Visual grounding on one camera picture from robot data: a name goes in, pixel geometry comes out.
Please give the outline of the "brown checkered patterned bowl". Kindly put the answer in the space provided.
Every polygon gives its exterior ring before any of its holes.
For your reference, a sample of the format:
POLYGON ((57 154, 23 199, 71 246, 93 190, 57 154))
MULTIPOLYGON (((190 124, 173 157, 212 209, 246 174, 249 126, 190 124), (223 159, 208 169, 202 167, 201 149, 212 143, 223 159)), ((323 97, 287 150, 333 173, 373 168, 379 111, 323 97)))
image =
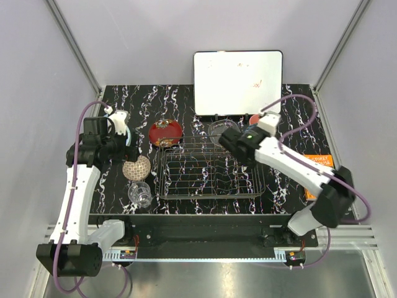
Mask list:
POLYGON ((139 156, 135 162, 126 161, 122 173, 130 181, 144 181, 151 172, 151 162, 145 156, 139 156))

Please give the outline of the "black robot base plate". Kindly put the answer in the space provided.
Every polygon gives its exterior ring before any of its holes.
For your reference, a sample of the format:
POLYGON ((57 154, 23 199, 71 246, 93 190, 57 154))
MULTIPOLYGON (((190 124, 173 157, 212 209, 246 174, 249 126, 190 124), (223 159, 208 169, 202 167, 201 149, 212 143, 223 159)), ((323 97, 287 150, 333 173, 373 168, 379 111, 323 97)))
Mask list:
POLYGON ((124 244, 138 236, 139 261, 248 261, 275 258, 276 248, 318 247, 314 230, 303 237, 287 231, 287 215, 91 214, 89 224, 115 219, 127 227, 124 244))

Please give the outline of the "red floral plate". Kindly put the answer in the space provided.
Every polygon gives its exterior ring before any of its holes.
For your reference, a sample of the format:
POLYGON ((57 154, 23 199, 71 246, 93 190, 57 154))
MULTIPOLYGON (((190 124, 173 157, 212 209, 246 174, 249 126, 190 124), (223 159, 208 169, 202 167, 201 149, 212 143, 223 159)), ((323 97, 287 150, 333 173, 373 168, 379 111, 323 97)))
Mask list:
POLYGON ((156 121, 149 129, 148 137, 156 147, 171 147, 182 138, 181 125, 176 120, 161 119, 156 121))

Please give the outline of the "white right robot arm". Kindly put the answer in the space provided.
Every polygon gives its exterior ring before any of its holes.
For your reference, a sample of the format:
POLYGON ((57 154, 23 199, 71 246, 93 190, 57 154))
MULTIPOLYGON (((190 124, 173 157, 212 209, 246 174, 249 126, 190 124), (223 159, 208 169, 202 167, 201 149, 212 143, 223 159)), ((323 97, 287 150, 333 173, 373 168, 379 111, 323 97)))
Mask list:
POLYGON ((262 114, 258 123, 245 132, 228 128, 221 134, 219 144, 242 165, 270 166, 316 197, 315 203, 295 212, 281 232, 283 242, 295 246, 310 230, 336 228, 355 201, 355 194, 349 169, 323 166, 288 147, 280 148, 275 137, 280 118, 270 112, 262 114))

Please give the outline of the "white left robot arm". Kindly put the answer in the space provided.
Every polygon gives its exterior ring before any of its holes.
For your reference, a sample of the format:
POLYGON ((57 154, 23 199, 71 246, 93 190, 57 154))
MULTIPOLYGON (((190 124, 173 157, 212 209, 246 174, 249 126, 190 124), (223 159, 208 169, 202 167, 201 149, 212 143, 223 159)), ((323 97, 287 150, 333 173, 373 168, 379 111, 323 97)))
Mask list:
POLYGON ((36 257, 52 276, 98 275, 104 254, 114 243, 126 246, 134 231, 121 220, 106 220, 88 232, 96 184, 111 161, 136 161, 137 134, 128 128, 127 111, 108 111, 78 124, 78 136, 66 153, 67 181, 57 224, 48 243, 39 244, 36 257))

